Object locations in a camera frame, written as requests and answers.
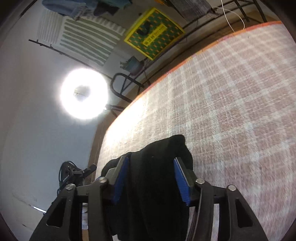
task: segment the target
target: black cloth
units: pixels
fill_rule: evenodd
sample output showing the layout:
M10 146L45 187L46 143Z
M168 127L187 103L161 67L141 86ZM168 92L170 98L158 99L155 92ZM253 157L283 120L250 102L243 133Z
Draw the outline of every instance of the black cloth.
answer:
M171 136L126 155L129 170L120 200L105 207L112 235L121 241L184 241L189 208L182 202L173 166L174 158L181 157L186 168L193 169L184 136ZM102 176L118 161L109 161Z
M94 16L101 16L103 13L108 12L112 16L119 10L118 7L110 6L104 2L98 2L96 9L94 10Z
M211 10L211 5L206 0L167 0L174 9L187 21L191 22L206 15Z

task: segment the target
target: white wall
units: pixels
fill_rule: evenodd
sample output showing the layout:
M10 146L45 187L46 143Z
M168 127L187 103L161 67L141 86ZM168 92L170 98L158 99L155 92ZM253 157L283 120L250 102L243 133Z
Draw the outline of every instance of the white wall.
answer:
M19 241L29 240L56 197L58 171L71 160L86 168L96 127L70 117L59 101L65 76L83 67L28 41L36 37L38 2L0 48L0 211Z

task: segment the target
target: checkered rug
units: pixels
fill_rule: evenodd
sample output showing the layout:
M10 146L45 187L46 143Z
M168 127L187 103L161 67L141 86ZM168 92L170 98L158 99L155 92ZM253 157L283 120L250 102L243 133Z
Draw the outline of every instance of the checkered rug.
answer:
M113 158L183 134L197 177L234 184L279 241L296 217L295 77L296 44L283 24L225 37L122 112L105 135L97 176Z

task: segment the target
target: metal bar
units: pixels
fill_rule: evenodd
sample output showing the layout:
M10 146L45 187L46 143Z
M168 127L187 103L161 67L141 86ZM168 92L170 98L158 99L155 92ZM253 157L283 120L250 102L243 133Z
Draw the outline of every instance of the metal bar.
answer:
M237 0L234 0L235 4L239 7L241 13L243 14L244 18L246 19L247 22L250 22L248 16L246 15L246 13L244 12L244 10L242 9L241 5L238 3Z
M111 104L107 104L106 106L107 110L117 110L117 111L124 111L124 107L122 106L118 106L118 105L111 105Z
M263 13L263 11L262 11L262 8L260 7L259 3L257 2L257 0L253 0L253 2L254 2L255 6L257 7L257 9L258 9L258 11L259 11L259 13L260 13L260 15L261 15L261 17L262 17L262 19L263 19L263 22L266 23L266 22L267 22L266 17L265 17L265 15L264 15L264 13Z
M240 22L240 21L241 21L241 20L239 19L239 20L237 20L237 21L235 21L235 22L233 22L233 23L231 23L231 24L234 24L234 23L237 23L237 22ZM198 44L199 42L203 41L204 39L206 39L206 38L212 36L213 34L219 32L220 30L225 29L225 28L228 28L228 27L229 27L229 26L227 25L227 26L225 26L225 27L223 27L223 28L221 28L221 29L219 29L219 30L217 30L217 31L215 31L215 32L213 32L213 33L211 33L211 34L205 36L204 38L200 39L199 41L195 42L194 44L190 45L188 48L186 48L184 51L182 51L182 53L180 53L180 54L178 54L177 56L175 56L175 57L171 60L171 62L174 61L174 60L175 60L177 57L179 57L181 54L183 54L185 51L187 51L188 49L190 49L191 47L193 47L194 45L196 45L196 44ZM153 73L153 74L148 78L148 80L150 80L153 76L155 76L159 71L163 70L166 66L167 66L167 65L161 67L158 71L156 71L155 73Z
M120 90L120 94L122 94L122 92L124 91L125 84L126 84L126 78L124 79L123 85L122 85L121 90Z
M239 1L253 3L252 1L248 1L248 0L239 0Z
M84 64L85 66L87 66L87 67L89 67L89 68L91 68L91 69L93 69L93 70L99 72L101 75L107 77L108 79L110 79L110 80L112 79L110 76L108 76L108 75L106 75L106 74L104 74L104 73L98 71L96 68L94 68L94 67L92 67L92 66L90 66L90 65L88 65L88 64L86 64L86 63L84 63L84 62L82 62L82 61L80 61L80 60L78 60L78 59L76 59L76 58L74 58L74 57L72 57L72 56L70 56L70 55L64 53L64 52L62 52L62 51L59 51L59 50L53 48L52 46L48 46L48 45L45 45L45 44L39 43L38 41L34 41L34 40L31 40L31 39L29 39L29 41L32 42L32 43L38 44L38 45L40 45L40 46L43 46L43 47L45 47L45 48L51 49L51 50L53 50L53 51L55 51L55 52L58 52L58 53L61 54L61 55L65 55L66 57L69 57L69 58L71 58L71 59L73 59L73 60L75 60L75 61L77 61L77 62L79 62L79 63L81 63L81 64Z
M234 2L234 0L231 0L231 1L225 2L225 3L223 3L223 5L227 5L227 4L232 3L232 2ZM186 25L185 25L184 27L182 27L182 28L187 28L189 25L193 24L196 20L198 20L198 19L200 19L200 18L196 18L196 19L192 20L190 23L186 24Z
M253 20L254 22L262 23L262 22L260 22L260 21L258 21L258 20L256 20L256 19L254 19L254 18L251 18L251 17L248 17L248 18L251 19L251 20Z
M115 116L115 118L118 117L118 115L113 110L110 110L110 112Z
M148 83L148 86L151 85L151 83L150 83L149 80L145 80L145 81L143 82L143 85L146 84L146 83Z
M139 86L139 88L138 88L138 92L137 92L137 96L139 95L140 90L141 90L141 87Z
M25 9L21 12L20 17L22 17L33 5L37 2L37 0L33 0Z
M123 91L125 91L131 85L131 83L132 82L129 82L128 85L123 89Z
M254 4L254 3L251 3L251 2L249 2L249 3L247 3L247 4L245 4L245 5L241 5L241 7L246 7L246 6L249 6L249 5L252 5L252 4ZM145 69L143 69L136 77L135 77L135 79L137 79L141 74L143 74L143 72L145 71L145 70L147 70L149 67L151 67L155 62L156 62L156 60L158 60L161 56L163 56L165 53L167 53L170 49L172 49L177 43L179 43L179 42L181 42L183 39L185 39L186 37L188 37L189 35L191 35L193 32L195 32L195 31L197 31L199 28L201 28L201 27L203 27L204 25L206 25L206 24L208 24L208 23L210 23L211 21L213 21L213 20L215 20L215 19L217 19L217 18L219 18L219 17L221 17L221 16L224 16L224 14L221 14L221 15L219 15L218 17L216 17L216 18L212 18L212 19L210 19L209 21L207 21L207 22L205 22L204 24L202 24L201 26L197 26L197 27L195 27L192 31L190 31L188 34L186 34L186 35L184 35L182 38L180 38L174 45L172 45L170 48L168 48L166 51L164 51L159 57L157 57L154 61L152 61L151 62L151 64L149 65L149 66L147 66L147 68L145 68Z
M129 98L127 98L127 97L125 97L124 95L118 93L118 92L113 88L113 83L114 83L114 81L115 81L115 79L116 79L117 76L123 76L123 77L129 79L129 80L131 81L131 83L133 82L133 83L135 83L136 85L138 85L139 87L145 88L145 86L144 86L143 84L141 84L141 83L139 83L138 81L134 80L132 77L130 77L130 76L126 75L126 74L123 74L123 73L116 73L116 74L113 76L113 78L112 78L112 80L111 80L111 82L110 82L110 90L112 91L113 94L115 94L116 96L118 96L119 98L125 100L125 101L128 102L128 103L131 103L132 100L129 99Z

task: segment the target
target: black cable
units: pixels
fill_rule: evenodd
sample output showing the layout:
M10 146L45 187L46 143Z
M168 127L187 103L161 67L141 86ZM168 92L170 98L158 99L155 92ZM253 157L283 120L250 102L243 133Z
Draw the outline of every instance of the black cable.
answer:
M65 162L69 162L69 163L71 163L72 165L74 165L75 167L77 167L77 166L74 164L74 162L72 162L72 161L65 161ZM59 168L59 183L61 182L62 166L63 166L63 164L64 164L65 162L63 162L62 165L61 165L61 167Z
M146 82L148 83L148 85L151 85L151 82L148 80L147 76L146 76L146 71L144 70L144 74L145 74L145 77L146 77L146 81L143 83L145 84Z
M180 42L180 43L177 43L177 44L185 44L187 43L187 37L186 37L186 42Z

